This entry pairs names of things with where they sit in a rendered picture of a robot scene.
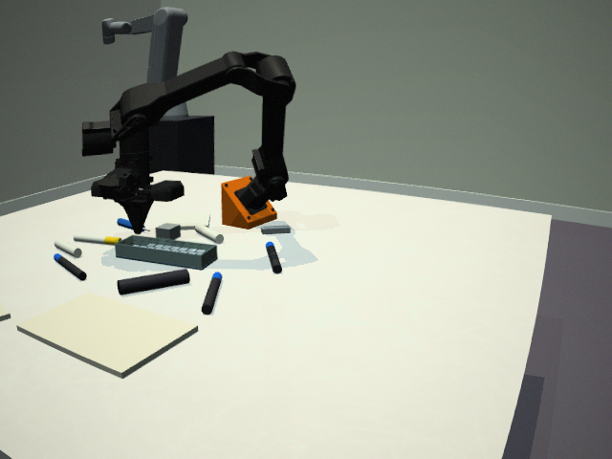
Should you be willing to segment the blue stylus with thin white tip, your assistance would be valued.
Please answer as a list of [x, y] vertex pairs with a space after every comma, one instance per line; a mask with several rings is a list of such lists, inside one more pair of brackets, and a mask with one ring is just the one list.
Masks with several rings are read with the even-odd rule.
[[[132, 229], [132, 225], [131, 225], [130, 221], [128, 221], [128, 220], [119, 218], [117, 223], [118, 223], [119, 226], [123, 226], [125, 228]], [[142, 231], [145, 231], [145, 230], [150, 231], [150, 229], [146, 229], [145, 226], [143, 225]]]

